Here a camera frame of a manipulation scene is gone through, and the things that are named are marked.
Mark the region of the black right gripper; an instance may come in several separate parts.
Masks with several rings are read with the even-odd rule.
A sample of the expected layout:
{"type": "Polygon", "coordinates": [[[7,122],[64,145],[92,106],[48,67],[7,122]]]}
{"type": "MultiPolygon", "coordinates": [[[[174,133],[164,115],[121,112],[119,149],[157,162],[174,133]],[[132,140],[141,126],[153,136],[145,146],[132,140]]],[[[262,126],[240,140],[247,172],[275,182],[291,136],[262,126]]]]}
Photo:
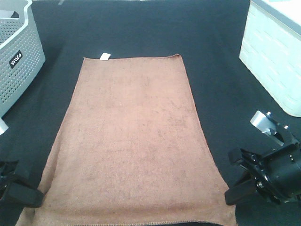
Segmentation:
{"type": "Polygon", "coordinates": [[[235,148],[228,152],[228,158],[231,165],[246,169],[249,179],[225,192],[227,205],[237,205],[256,193],[276,204],[301,200],[299,143],[285,145],[265,154],[235,148]]]}

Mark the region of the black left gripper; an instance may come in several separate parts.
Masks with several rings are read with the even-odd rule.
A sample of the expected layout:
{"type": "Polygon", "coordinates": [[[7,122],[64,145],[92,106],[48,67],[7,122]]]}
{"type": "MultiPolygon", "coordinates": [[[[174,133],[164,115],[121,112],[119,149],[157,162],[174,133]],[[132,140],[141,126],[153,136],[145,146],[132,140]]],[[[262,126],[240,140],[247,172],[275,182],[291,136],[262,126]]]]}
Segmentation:
{"type": "Polygon", "coordinates": [[[37,190],[17,183],[11,183],[18,161],[0,162],[0,201],[5,204],[17,204],[23,207],[39,208],[44,194],[37,190]]]}

